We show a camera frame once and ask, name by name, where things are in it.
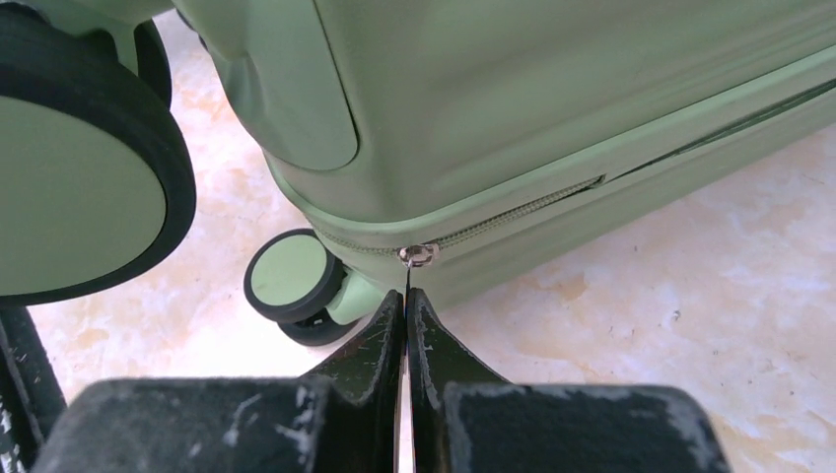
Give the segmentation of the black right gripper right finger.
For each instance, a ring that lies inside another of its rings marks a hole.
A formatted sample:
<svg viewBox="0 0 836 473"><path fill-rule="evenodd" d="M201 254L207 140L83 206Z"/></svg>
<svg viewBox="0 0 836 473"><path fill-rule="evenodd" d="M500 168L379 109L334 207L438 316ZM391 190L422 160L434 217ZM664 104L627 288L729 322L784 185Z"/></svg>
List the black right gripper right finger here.
<svg viewBox="0 0 836 473"><path fill-rule="evenodd" d="M728 472L703 408L664 385L516 384L405 299L419 472Z"/></svg>

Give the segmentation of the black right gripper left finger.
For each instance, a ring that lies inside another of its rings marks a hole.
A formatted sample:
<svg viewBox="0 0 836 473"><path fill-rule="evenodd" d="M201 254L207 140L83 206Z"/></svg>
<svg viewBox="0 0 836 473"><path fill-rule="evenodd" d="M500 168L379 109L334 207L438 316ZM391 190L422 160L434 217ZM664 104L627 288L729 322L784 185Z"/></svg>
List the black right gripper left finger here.
<svg viewBox="0 0 836 473"><path fill-rule="evenodd" d="M294 378L122 378L60 416L38 472L393 472L405 322L370 323Z"/></svg>

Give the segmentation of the silver zipper pull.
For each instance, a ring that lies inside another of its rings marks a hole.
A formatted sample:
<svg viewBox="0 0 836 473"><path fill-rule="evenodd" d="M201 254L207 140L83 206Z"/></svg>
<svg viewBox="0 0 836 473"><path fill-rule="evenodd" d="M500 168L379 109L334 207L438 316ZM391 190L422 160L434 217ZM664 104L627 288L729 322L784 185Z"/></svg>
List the silver zipper pull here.
<svg viewBox="0 0 836 473"><path fill-rule="evenodd" d="M412 271L415 268L431 265L439 252L440 247L434 241L404 246L397 251L397 257L406 268L404 296L407 297L410 294Z"/></svg>

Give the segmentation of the green suitcase blue lining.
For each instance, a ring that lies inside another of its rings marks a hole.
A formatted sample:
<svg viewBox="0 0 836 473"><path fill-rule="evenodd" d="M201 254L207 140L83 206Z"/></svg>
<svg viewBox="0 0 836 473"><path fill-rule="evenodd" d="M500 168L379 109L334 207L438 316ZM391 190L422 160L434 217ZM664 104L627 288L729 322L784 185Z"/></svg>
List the green suitcase blue lining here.
<svg viewBox="0 0 836 473"><path fill-rule="evenodd" d="M831 1L179 1L281 192L456 304L835 119Z"/></svg>

